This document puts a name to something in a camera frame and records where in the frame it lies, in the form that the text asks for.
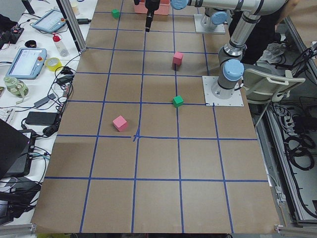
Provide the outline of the green cube far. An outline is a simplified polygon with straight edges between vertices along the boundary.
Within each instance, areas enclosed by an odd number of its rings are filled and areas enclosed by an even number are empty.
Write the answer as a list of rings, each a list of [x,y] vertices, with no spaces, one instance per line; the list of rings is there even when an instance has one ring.
[[[112,13],[112,16],[113,16],[115,19],[118,19],[118,18],[120,17],[120,12],[119,12],[118,9],[113,9],[113,10],[111,11],[111,13]]]

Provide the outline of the green cube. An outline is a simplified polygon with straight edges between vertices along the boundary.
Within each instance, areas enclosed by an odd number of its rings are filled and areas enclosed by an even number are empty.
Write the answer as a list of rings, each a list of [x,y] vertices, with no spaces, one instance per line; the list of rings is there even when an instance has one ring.
[[[120,17],[120,12],[119,12],[118,9],[113,9],[113,10],[111,11],[111,13],[112,13],[112,16],[113,16],[115,19],[118,19],[118,18]]]
[[[180,107],[180,106],[183,105],[184,100],[183,100],[183,98],[182,98],[180,95],[178,95],[178,96],[175,96],[175,97],[172,99],[172,103],[173,103],[173,105],[174,105],[175,108],[178,108],[178,107]]]

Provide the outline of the pink cube near centre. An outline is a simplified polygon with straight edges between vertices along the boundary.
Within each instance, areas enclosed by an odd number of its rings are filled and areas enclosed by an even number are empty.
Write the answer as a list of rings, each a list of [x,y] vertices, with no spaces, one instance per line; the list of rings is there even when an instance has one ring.
[[[183,61],[184,54],[182,52],[175,52],[173,55],[172,63],[175,65],[181,65]]]

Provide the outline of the pink cube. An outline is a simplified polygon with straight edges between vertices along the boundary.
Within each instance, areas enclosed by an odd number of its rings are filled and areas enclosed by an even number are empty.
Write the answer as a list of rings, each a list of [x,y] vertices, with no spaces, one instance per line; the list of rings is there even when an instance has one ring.
[[[122,115],[116,117],[112,123],[119,132],[123,132],[128,128],[128,121]]]
[[[175,52],[173,55],[172,63],[175,65],[181,65],[183,61],[184,54],[182,52]]]

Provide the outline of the teach pendant far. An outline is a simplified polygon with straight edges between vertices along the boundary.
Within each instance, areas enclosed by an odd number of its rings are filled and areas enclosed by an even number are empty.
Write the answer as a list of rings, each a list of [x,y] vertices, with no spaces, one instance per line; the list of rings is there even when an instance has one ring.
[[[34,22],[31,26],[39,31],[45,33],[57,32],[66,24],[62,13],[57,9],[52,9],[47,12],[43,17]]]

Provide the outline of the teach pendant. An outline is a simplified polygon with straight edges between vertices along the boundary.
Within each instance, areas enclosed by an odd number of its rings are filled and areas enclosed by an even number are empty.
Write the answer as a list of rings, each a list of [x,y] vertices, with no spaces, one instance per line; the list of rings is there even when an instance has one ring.
[[[44,48],[20,48],[6,76],[33,80],[40,74],[46,57]]]
[[[31,26],[39,31],[45,33],[57,32],[66,24],[62,13],[57,9],[52,9],[47,12],[43,17],[34,22]]]

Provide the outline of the yellow tape roll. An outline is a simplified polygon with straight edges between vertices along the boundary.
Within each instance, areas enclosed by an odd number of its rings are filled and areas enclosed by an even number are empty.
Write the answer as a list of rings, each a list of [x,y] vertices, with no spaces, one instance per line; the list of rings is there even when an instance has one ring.
[[[62,69],[62,63],[59,58],[49,58],[45,61],[45,66],[49,71],[55,72]]]

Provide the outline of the pink cube front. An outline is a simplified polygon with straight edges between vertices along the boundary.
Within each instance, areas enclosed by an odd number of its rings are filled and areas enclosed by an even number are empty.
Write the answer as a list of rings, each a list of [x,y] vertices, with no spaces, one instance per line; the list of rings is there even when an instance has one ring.
[[[128,121],[122,115],[116,117],[112,123],[119,132],[123,132],[128,128]]]

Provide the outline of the seated person black shirt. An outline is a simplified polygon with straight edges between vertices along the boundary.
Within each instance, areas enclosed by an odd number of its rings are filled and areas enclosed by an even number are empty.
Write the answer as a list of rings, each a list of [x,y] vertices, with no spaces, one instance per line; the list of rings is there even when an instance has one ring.
[[[297,0],[287,0],[285,4],[268,15],[262,15],[248,39],[241,63],[255,64],[263,55],[264,50],[274,41],[275,27],[297,6]]]

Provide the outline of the teach pendant near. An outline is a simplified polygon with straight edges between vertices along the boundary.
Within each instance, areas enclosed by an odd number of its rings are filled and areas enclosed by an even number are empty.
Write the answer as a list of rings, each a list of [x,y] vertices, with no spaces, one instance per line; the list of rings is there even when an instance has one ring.
[[[6,76],[33,80],[40,74],[46,57],[44,48],[20,48]]]

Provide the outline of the white office chair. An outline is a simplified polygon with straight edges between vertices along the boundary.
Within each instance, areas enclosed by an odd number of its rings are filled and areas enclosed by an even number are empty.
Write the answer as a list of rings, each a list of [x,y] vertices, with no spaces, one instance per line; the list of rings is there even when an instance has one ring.
[[[306,81],[305,78],[294,78],[289,70],[285,71],[285,76],[277,76],[252,68],[244,71],[243,80],[248,103],[258,105],[288,98],[291,90]]]

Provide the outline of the grey usb hub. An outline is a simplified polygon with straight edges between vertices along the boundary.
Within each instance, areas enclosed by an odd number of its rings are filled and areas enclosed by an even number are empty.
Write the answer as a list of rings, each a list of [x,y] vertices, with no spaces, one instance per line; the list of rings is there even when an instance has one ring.
[[[35,107],[35,108],[39,108],[39,107],[43,106],[44,104],[48,103],[50,100],[53,100],[53,99],[55,99],[55,98],[56,98],[55,94],[54,94],[54,93],[51,93],[51,94],[49,94],[48,96],[46,96],[46,97],[44,97],[44,98],[42,98],[42,99],[36,101],[36,102],[34,103],[34,107]]]

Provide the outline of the black power adapter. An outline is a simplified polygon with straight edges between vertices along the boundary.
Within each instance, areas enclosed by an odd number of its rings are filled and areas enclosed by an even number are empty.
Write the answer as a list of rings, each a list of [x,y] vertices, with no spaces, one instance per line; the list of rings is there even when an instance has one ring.
[[[28,125],[52,125],[56,116],[57,113],[51,112],[29,112],[25,123]]]

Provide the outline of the black laptop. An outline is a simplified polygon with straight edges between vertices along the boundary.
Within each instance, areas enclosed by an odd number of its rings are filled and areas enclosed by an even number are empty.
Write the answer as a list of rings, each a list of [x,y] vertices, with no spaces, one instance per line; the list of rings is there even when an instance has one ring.
[[[0,121],[1,179],[29,174],[35,140],[34,130],[17,130],[3,120]]]

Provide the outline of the aluminium frame post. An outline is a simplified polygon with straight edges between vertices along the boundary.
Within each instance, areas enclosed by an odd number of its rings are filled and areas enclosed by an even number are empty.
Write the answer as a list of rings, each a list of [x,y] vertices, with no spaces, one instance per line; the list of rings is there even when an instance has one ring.
[[[59,10],[61,11],[66,24],[79,53],[86,51],[86,42],[80,30],[78,21],[72,10],[71,3],[68,0],[56,0]]]

